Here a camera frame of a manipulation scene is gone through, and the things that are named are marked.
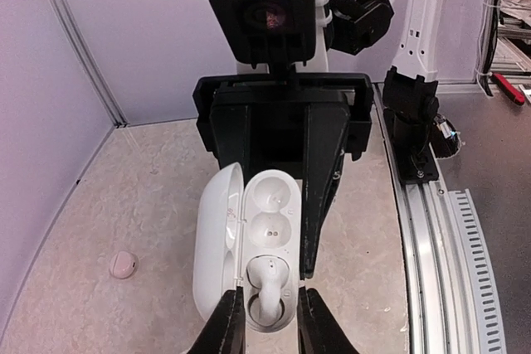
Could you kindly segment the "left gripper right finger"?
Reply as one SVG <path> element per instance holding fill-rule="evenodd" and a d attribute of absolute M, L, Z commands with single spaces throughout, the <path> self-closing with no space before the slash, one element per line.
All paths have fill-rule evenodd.
<path fill-rule="evenodd" d="M 299 288 L 299 353 L 351 353 L 349 341 L 316 289 Z"/>

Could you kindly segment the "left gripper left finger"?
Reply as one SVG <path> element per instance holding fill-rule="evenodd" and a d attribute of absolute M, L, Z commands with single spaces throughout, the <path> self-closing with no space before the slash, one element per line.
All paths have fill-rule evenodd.
<path fill-rule="evenodd" d="M 193 354 L 239 354 L 245 352 L 245 306 L 242 287 L 228 289 L 221 297 L 195 342 Z"/>

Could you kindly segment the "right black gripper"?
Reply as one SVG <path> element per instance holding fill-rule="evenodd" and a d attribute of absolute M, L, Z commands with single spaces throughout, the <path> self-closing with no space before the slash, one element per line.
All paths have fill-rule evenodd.
<path fill-rule="evenodd" d="M 373 104 L 368 77 L 211 76 L 198 81 L 192 97 L 206 150 L 219 168 L 238 162 L 244 183 L 251 177 L 250 162 L 303 159 L 302 277 L 312 278 L 341 152 L 344 148 L 357 161 L 368 146 Z M 347 106 L 333 104 L 339 101 Z"/>

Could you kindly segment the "white earbud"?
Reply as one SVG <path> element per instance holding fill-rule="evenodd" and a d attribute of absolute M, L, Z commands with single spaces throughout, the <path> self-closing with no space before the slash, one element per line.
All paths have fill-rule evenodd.
<path fill-rule="evenodd" d="M 257 290 L 249 302 L 251 318 L 260 327 L 273 327 L 283 315 L 281 290 L 290 276 L 289 266 L 276 256 L 259 256 L 249 262 L 247 276 Z"/>

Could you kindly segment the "white earbud charging case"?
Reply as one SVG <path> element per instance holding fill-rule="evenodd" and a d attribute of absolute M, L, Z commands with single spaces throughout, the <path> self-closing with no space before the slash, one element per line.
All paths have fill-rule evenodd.
<path fill-rule="evenodd" d="M 259 172 L 244 183 L 235 162 L 210 180 L 198 207 L 192 274 L 193 298 L 202 319 L 209 319 L 228 289 L 242 287 L 249 327 L 270 333 L 290 324 L 300 281 L 301 209 L 298 183 L 280 170 Z M 260 327 L 249 310 L 257 290 L 249 282 L 247 266 L 259 256 L 276 256 L 290 268 L 281 290 L 283 315 L 273 327 Z"/>

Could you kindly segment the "pink earbud charging case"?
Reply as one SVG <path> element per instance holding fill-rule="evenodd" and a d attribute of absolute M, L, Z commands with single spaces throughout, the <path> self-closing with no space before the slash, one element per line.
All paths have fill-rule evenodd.
<path fill-rule="evenodd" d="M 110 275 L 116 279 L 128 279 L 136 271 L 139 262 L 136 256 L 126 250 L 118 251 L 110 261 Z"/>

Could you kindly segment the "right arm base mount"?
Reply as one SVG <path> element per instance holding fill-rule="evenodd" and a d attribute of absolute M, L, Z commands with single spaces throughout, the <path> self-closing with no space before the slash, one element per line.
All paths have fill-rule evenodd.
<path fill-rule="evenodd" d="M 384 80 L 382 101 L 399 181 L 424 184 L 439 178 L 437 159 L 451 158 L 462 142 L 455 126 L 439 113 L 438 82 L 411 78 L 392 67 Z"/>

